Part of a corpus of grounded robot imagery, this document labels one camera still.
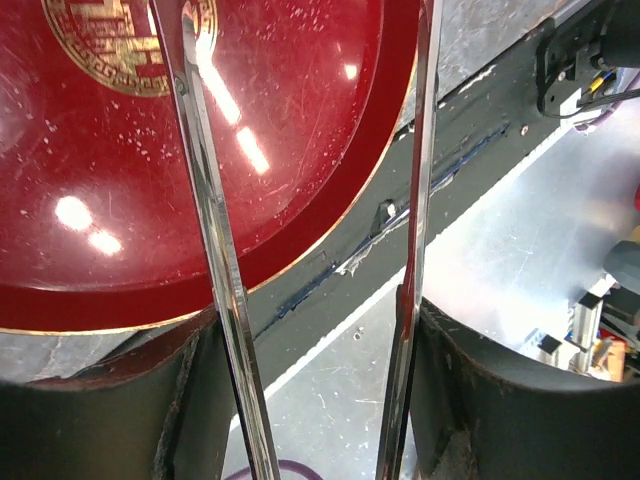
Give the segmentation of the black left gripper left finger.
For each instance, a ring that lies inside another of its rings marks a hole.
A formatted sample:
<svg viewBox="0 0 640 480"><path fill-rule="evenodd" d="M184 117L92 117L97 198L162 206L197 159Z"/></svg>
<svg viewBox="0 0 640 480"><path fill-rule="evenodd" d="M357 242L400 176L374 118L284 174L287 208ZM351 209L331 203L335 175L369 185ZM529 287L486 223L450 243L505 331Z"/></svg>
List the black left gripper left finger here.
<svg viewBox="0 0 640 480"><path fill-rule="evenodd" d="M4 479L219 479L235 398L207 308L67 378L1 384Z"/></svg>

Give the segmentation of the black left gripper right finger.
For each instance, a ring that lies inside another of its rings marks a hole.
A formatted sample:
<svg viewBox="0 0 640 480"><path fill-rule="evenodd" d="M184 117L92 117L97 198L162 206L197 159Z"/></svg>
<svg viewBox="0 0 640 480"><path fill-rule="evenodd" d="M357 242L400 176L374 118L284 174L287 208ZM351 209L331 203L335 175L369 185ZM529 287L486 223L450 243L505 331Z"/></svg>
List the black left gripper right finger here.
<svg viewBox="0 0 640 480"><path fill-rule="evenodd" d="M410 416L424 478L638 478L638 385L525 357L428 300L416 347Z"/></svg>

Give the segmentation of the silver metal serving tongs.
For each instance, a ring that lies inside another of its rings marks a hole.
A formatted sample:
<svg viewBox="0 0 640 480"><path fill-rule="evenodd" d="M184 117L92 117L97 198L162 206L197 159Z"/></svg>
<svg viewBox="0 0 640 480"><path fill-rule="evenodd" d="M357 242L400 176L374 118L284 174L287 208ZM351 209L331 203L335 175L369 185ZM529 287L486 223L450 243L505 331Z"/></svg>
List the silver metal serving tongs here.
<svg viewBox="0 0 640 480"><path fill-rule="evenodd" d="M410 411L415 330L419 322L424 254L428 244L443 6L441 1L423 1L420 4L408 256L403 284L397 295L376 464L376 476L379 479L395 479L399 475ZM277 479L280 476L279 465L205 102L204 68L211 62L210 41L202 29L195 27L190 2L181 1L168 6L152 2L151 11L170 73L183 150L212 280L212 292L223 327L251 472L257 479Z"/></svg>

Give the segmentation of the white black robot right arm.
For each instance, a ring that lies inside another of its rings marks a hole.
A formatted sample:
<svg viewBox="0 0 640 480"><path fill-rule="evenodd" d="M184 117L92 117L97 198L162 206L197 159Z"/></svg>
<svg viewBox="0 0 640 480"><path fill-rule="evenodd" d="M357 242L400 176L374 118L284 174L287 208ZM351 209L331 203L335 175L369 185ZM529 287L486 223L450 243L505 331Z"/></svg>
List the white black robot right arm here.
<svg viewBox="0 0 640 480"><path fill-rule="evenodd" d="M569 119L639 96L637 88L606 95L606 80L621 69L639 68L639 3L591 1L556 27L537 52L537 108L549 118ZM583 90L576 109L560 112L556 85Z"/></svg>

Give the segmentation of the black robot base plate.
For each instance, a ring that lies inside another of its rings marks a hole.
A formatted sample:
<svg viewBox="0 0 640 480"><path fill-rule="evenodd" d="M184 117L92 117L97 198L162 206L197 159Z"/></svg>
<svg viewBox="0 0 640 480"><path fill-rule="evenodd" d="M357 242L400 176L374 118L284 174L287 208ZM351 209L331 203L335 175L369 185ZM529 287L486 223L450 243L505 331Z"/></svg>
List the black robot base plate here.
<svg viewBox="0 0 640 480"><path fill-rule="evenodd" d="M135 329L210 299L195 208L158 36L141 1L68 7L84 64L69 81L65 190L91 223L60 277L62 328ZM407 144L391 147L412 97L413 1L200 1L212 43L206 101L255 325L294 309L404 206Z"/></svg>

